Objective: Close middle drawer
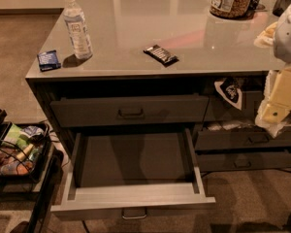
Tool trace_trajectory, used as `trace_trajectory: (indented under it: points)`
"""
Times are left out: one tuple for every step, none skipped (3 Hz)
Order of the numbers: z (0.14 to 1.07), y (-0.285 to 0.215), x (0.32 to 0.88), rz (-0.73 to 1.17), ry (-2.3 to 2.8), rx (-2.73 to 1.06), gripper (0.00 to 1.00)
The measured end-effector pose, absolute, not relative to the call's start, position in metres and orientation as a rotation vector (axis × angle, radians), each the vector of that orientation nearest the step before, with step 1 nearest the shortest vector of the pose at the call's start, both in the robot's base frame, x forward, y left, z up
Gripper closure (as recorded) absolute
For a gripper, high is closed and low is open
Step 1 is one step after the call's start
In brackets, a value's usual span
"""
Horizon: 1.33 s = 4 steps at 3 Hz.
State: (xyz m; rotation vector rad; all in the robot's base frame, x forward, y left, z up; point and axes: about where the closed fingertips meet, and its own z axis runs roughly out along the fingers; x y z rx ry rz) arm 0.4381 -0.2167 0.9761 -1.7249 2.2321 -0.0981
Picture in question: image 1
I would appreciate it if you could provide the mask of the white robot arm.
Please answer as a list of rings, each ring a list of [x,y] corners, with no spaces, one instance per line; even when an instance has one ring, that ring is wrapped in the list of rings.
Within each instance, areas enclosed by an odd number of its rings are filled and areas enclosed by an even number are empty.
[[[275,138],[289,124],[287,117],[291,112],[291,4],[256,42],[268,43],[275,57],[285,63],[281,70],[270,71],[266,77],[264,99],[255,118],[255,124]]]

